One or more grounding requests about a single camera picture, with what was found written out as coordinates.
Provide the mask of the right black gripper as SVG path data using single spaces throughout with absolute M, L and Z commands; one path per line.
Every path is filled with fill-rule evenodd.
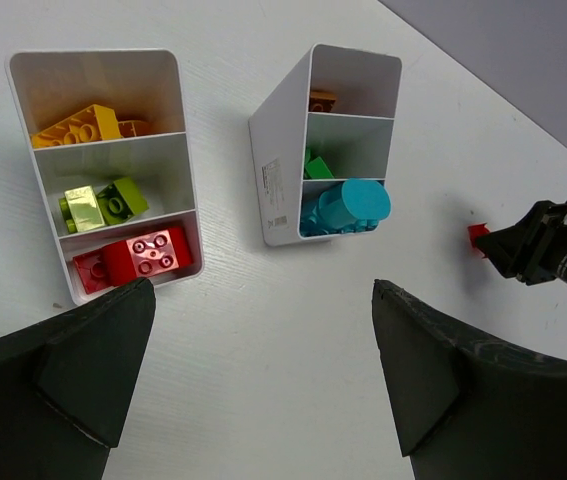
M 527 286 L 567 284 L 567 201 L 536 202 L 516 224 L 490 232 L 477 245 L 504 278 Z

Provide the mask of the brown long lego brick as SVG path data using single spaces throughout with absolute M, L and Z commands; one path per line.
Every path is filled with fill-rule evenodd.
M 308 111 L 314 113 L 330 113 L 337 101 L 332 92 L 311 90 L 309 94 Z

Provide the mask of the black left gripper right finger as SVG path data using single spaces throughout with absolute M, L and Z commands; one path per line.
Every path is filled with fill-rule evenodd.
M 446 315 L 387 280 L 372 321 L 418 479 L 567 479 L 567 360 Z

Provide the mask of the yellow long lego brick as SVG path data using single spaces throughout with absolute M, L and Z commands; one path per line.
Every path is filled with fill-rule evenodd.
M 118 140 L 122 135 L 112 108 L 90 105 L 30 136 L 35 149 Z

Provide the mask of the blue round toy piece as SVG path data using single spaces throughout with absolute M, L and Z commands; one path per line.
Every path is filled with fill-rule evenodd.
M 318 215 L 329 228 L 359 221 L 381 221 L 391 213 L 391 200 L 376 180 L 351 178 L 326 190 L 318 200 Z

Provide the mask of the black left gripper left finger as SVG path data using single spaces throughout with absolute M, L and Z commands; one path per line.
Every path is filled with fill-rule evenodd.
M 0 479 L 99 479 L 156 310 L 137 279 L 0 338 Z

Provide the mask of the yellow curved lego brick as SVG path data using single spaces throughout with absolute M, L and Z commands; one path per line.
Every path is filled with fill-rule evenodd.
M 151 124 L 144 120 L 119 121 L 118 128 L 123 138 L 146 136 L 152 133 Z

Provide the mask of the lime lego brick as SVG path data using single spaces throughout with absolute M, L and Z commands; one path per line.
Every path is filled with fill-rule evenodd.
M 66 190 L 58 203 L 69 234 L 106 226 L 96 194 L 90 185 Z
M 147 200 L 130 177 L 114 180 L 96 198 L 107 225 L 125 223 L 149 209 Z

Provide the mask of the small red sloped lego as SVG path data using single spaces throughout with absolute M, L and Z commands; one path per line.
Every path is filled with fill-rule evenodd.
M 479 255 L 482 259 L 486 259 L 487 255 L 478 247 L 477 240 L 490 233 L 486 223 L 472 224 L 467 227 L 467 233 L 472 252 Z

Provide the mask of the red long lego brick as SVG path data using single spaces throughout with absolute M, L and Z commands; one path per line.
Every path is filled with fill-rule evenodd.
M 86 294 L 94 294 L 112 286 L 100 250 L 75 256 L 73 265 Z

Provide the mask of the dark green lego brick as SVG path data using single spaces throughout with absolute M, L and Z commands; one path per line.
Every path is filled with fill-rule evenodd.
M 310 148 L 305 150 L 303 176 L 309 180 L 334 179 L 325 160 L 321 156 L 314 155 Z

